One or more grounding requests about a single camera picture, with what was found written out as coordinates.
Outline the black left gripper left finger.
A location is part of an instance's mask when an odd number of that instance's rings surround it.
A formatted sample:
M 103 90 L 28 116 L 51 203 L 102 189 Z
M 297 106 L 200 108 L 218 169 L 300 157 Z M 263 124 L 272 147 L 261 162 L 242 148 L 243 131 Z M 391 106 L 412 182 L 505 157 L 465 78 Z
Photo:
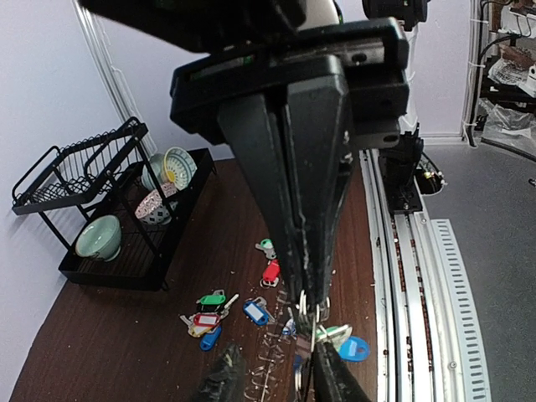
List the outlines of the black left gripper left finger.
M 189 401 L 238 402 L 244 400 L 246 361 L 235 343 L 226 346 L 209 374 L 201 381 Z

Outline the metal disc with key rings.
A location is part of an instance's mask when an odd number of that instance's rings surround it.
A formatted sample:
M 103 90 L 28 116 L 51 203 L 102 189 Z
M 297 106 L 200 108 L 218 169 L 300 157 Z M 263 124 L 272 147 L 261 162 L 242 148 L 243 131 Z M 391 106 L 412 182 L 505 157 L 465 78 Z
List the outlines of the metal disc with key rings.
M 309 305 L 304 291 L 296 304 L 289 302 L 285 294 L 276 297 L 276 312 L 270 312 L 275 321 L 258 326 L 260 345 L 246 375 L 245 401 L 306 401 L 309 398 L 312 353 L 324 312 L 324 306 Z

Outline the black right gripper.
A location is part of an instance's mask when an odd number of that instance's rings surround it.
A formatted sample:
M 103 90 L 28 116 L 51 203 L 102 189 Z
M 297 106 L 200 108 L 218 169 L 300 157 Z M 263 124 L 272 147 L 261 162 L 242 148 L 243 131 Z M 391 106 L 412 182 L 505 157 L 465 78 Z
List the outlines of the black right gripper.
M 409 53 L 399 22 L 380 18 L 241 45 L 173 73 L 171 121 L 215 145 L 226 140 L 294 302 L 301 291 L 311 307 L 327 295 L 348 124 L 360 148 L 393 147 L 399 140 L 399 118 L 409 103 Z M 290 186 L 277 119 L 265 96 L 273 105 L 287 101 Z

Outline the right aluminium frame post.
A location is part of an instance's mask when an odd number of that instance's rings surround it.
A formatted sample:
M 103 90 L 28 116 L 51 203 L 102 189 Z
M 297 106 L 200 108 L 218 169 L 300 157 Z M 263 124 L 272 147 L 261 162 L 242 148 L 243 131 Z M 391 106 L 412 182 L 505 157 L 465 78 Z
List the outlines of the right aluminium frame post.
M 84 8 L 79 1 L 73 0 L 71 3 L 90 55 L 117 116 L 122 121 L 133 116 L 143 121 L 126 77 L 111 56 L 111 41 L 101 18 Z

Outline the green key tag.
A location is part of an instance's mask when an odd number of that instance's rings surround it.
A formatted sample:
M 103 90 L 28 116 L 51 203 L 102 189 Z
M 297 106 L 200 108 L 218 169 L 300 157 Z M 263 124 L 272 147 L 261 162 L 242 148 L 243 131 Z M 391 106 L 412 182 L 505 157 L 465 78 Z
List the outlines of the green key tag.
M 345 343 L 352 335 L 353 327 L 344 324 L 342 326 L 324 327 L 319 326 L 316 332 L 316 341 L 331 343 Z

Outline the blue key tag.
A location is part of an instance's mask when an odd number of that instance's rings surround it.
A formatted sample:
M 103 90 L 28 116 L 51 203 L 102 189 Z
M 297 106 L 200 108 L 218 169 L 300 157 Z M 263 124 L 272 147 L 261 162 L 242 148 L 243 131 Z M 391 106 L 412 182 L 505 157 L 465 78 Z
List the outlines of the blue key tag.
M 246 301 L 243 305 L 243 312 L 259 327 L 263 327 L 275 321 L 274 317 L 267 309 L 266 299 L 262 296 Z
M 338 353 L 344 361 L 360 363 L 369 357 L 370 346 L 362 338 L 351 336 L 342 344 Z

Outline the mixed colour key tag bunch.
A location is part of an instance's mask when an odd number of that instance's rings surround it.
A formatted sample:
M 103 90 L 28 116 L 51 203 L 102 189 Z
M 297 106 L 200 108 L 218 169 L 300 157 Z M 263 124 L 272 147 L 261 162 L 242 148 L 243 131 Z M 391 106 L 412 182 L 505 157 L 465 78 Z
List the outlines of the mixed colour key tag bunch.
M 199 340 L 199 348 L 203 352 L 211 351 L 218 342 L 222 323 L 239 297 L 239 293 L 227 296 L 225 290 L 217 289 L 196 301 L 195 313 L 189 316 L 179 315 L 187 327 L 188 335 Z

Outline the yellow flower plate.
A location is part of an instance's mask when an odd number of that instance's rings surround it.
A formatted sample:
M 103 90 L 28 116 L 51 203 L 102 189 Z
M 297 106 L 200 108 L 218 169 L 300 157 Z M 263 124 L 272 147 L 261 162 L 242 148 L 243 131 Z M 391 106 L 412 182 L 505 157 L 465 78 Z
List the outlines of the yellow flower plate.
M 178 191 L 188 187 L 197 171 L 197 164 L 188 151 L 181 147 L 170 147 L 164 154 L 164 172 Z

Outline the pink patterned bowl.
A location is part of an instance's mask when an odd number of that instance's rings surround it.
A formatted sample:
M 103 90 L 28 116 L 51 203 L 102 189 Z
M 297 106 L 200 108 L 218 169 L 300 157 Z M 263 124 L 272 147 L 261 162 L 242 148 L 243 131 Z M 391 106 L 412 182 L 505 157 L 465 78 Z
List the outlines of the pink patterned bowl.
M 163 204 L 160 193 L 151 191 L 137 206 L 135 216 L 147 225 L 169 224 L 172 220 L 168 208 Z

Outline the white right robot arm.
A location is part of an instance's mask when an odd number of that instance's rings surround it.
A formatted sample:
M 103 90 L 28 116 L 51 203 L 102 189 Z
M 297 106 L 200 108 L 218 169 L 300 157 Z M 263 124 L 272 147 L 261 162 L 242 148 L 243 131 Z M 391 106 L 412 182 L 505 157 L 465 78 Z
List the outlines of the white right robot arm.
M 239 45 L 173 73 L 171 120 L 231 148 L 306 312 L 327 300 L 355 157 L 399 141 L 409 57 L 399 23 L 380 18 Z

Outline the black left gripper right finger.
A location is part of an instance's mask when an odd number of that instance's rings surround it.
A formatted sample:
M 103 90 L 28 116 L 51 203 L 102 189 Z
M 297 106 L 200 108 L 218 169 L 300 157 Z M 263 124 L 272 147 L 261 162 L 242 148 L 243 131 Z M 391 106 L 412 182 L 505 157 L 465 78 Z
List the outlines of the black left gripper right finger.
M 315 345 L 312 370 L 315 401 L 371 401 L 330 342 Z

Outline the aluminium front rail base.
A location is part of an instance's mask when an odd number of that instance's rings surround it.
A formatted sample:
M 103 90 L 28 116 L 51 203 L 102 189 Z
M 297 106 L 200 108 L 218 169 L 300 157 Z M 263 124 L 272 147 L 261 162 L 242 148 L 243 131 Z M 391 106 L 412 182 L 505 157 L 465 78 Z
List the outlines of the aluminium front rail base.
M 378 401 L 489 401 L 482 332 L 451 222 L 391 214 L 379 153 L 360 156 L 372 247 Z

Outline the celadon green bowl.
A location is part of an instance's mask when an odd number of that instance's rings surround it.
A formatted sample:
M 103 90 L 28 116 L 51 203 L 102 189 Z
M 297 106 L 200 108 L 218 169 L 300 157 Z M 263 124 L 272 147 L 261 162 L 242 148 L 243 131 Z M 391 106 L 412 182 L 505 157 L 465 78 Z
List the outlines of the celadon green bowl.
M 75 243 L 75 253 L 90 260 L 109 262 L 121 251 L 121 223 L 112 214 L 90 222 L 80 233 Z

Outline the red key tag bunch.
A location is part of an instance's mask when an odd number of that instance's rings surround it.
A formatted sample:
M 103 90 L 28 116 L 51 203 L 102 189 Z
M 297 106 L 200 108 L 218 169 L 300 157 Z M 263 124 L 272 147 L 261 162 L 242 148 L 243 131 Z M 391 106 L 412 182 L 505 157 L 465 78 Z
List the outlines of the red key tag bunch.
M 263 288 L 277 287 L 280 281 L 281 268 L 272 241 L 263 239 L 260 243 L 255 244 L 255 248 L 262 251 L 267 259 L 266 268 L 260 279 L 260 286 Z

